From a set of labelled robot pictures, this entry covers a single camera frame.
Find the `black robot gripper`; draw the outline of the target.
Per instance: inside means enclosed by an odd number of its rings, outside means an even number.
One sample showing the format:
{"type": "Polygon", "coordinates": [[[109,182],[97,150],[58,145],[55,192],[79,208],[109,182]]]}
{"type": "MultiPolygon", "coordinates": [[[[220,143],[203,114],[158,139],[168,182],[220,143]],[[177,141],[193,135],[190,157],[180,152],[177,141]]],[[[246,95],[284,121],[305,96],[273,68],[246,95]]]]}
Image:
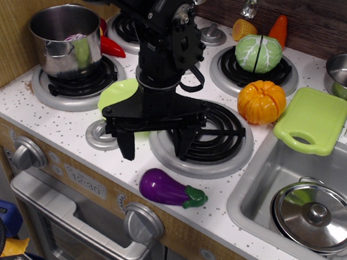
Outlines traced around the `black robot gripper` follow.
{"type": "MultiPolygon", "coordinates": [[[[173,130],[175,155],[185,161],[209,106],[202,100],[177,93],[186,70],[203,60],[205,45],[201,32],[184,28],[155,31],[136,24],[140,51],[136,80],[142,103],[142,116],[148,131],[173,130]]],[[[122,156],[135,159],[135,134],[122,120],[115,120],[117,144],[122,156]]]]}

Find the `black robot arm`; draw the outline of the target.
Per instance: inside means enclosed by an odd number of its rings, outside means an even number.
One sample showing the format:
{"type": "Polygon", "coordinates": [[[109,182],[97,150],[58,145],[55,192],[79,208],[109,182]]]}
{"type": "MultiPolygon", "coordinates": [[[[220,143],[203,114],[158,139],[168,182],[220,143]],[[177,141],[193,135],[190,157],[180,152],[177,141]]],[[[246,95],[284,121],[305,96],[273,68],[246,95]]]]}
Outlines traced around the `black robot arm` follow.
{"type": "Polygon", "coordinates": [[[136,88],[103,108],[106,133],[117,139],[122,156],[133,160],[136,132],[170,130],[175,154],[184,159],[209,109],[204,101],[176,92],[187,70],[205,82],[196,68],[205,44],[194,21],[194,1],[82,1],[119,7],[132,19],[140,44],[136,88]]]}

